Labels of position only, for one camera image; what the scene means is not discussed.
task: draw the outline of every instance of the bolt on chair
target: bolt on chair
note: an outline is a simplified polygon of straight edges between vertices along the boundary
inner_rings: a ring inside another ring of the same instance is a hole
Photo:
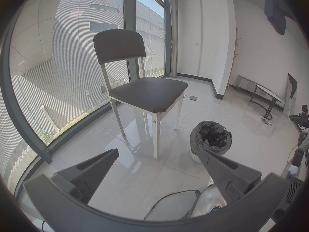
[[[157,159],[159,154],[160,121],[178,103],[174,128],[177,129],[183,92],[188,84],[178,80],[145,76],[143,61],[143,57],[146,56],[145,46],[142,36],[137,32],[126,29],[105,30],[93,37],[93,43],[121,134],[124,135],[125,132],[119,118],[116,101],[143,111],[145,116],[147,114],[151,115],[154,157]],[[111,89],[105,64],[130,58],[141,58],[143,77]]]

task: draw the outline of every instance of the floor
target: floor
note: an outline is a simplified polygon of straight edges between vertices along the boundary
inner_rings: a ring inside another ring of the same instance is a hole
[[[183,99],[178,130],[173,129],[177,106],[160,124],[158,160],[153,156],[151,116],[144,117],[132,107],[119,105],[125,137],[120,134],[115,116],[109,111],[68,141],[53,155],[53,162],[43,164],[37,174],[52,176],[56,171],[103,151],[118,148],[119,158],[89,205],[118,216],[143,219],[161,197],[188,189],[203,191],[212,183],[204,166],[192,160],[189,154],[190,133],[203,120],[216,121],[232,133],[232,146],[225,157],[261,171],[262,178],[270,172],[282,173],[299,133],[277,108],[272,110],[271,127],[262,122],[265,111],[249,103],[248,94],[232,89],[219,100],[214,97],[211,83],[185,77],[177,79],[188,83],[184,92],[187,98]],[[196,96],[197,100],[189,100],[190,95]],[[302,168],[300,179],[304,178]],[[170,196],[153,209],[148,220],[179,219],[194,200],[194,192]],[[20,206],[40,227],[42,220],[26,194],[23,194]],[[273,224],[270,220],[261,231],[267,231]],[[51,231],[47,224],[44,230]]]

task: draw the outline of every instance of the chair frame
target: chair frame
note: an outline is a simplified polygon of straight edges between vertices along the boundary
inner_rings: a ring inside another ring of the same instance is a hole
[[[140,60],[141,60],[140,65],[141,65],[141,70],[142,70],[142,73],[143,73],[143,77],[145,77],[145,68],[144,68],[143,57],[141,57]],[[151,119],[152,119],[152,134],[153,134],[153,142],[154,142],[154,157],[155,157],[155,159],[158,159],[158,155],[159,155],[159,142],[160,142],[160,122],[168,114],[168,112],[178,103],[176,124],[175,124],[175,127],[174,127],[174,129],[177,130],[178,122],[179,122],[179,118],[180,118],[182,100],[183,100],[183,93],[175,100],[175,102],[167,109],[167,111],[160,112],[160,113],[153,113],[153,112],[144,110],[144,109],[142,109],[140,107],[137,107],[137,106],[133,106],[133,105],[131,105],[129,103],[126,103],[126,102],[124,102],[122,100],[119,100],[119,99],[116,99],[116,98],[110,96],[109,95],[109,91],[111,90],[111,85],[109,83],[109,79],[108,79],[108,76],[107,76],[105,64],[101,64],[101,71],[102,71],[102,76],[103,76],[104,83],[105,83],[105,86],[106,86],[106,90],[107,90],[107,93],[108,93],[108,97],[109,97],[109,100],[110,100],[110,103],[111,103],[111,106],[112,106],[112,110],[113,110],[113,112],[115,114],[115,117],[116,117],[117,122],[118,122],[118,126],[120,128],[120,132],[121,132],[122,135],[125,134],[125,131],[123,130],[123,127],[122,127],[122,124],[121,124],[121,121],[120,121],[120,117],[119,117],[118,110],[117,110],[117,107],[116,107],[116,101],[121,102],[123,104],[126,104],[128,106],[132,106],[132,107],[136,108],[137,110],[142,111],[144,113],[144,116],[147,116],[147,114],[151,115]]]

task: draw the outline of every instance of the trash can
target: trash can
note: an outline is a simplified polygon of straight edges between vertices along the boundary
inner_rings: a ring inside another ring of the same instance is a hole
[[[196,154],[198,147],[209,149],[219,155],[225,154],[232,145],[232,134],[214,121],[202,121],[190,134],[190,155],[202,163]]]

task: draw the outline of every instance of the black baseboard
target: black baseboard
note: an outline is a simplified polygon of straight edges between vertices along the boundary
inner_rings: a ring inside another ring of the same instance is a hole
[[[178,76],[183,76],[183,77],[188,77],[188,78],[199,79],[199,80],[203,80],[203,81],[207,81],[207,82],[211,82],[211,86],[212,86],[212,88],[213,88],[214,96],[215,96],[217,99],[220,99],[220,100],[223,99],[223,96],[224,96],[224,95],[217,94],[217,91],[216,91],[216,89],[215,89],[215,87],[214,87],[214,83],[212,82],[211,79],[205,78],[205,77],[196,76],[196,75],[182,74],[182,73],[177,73],[177,75],[178,75]]]
[[[236,87],[235,85],[232,85],[232,84],[230,84],[230,86],[231,86],[233,89],[240,90],[240,91],[245,92],[245,93],[247,93],[247,94],[249,94],[249,95],[253,95],[253,92],[251,92],[251,91],[249,91],[249,90],[246,90],[246,89],[244,89],[244,88]],[[262,101],[266,101],[267,103],[271,103],[271,100],[266,99],[265,97],[260,96],[260,95],[258,95],[258,94],[255,94],[254,97],[259,98],[259,99],[261,99]],[[282,111],[283,111],[283,107],[282,107],[282,106],[279,106],[278,104],[275,104],[274,106],[275,106],[276,108],[278,108],[279,110],[282,110]]]

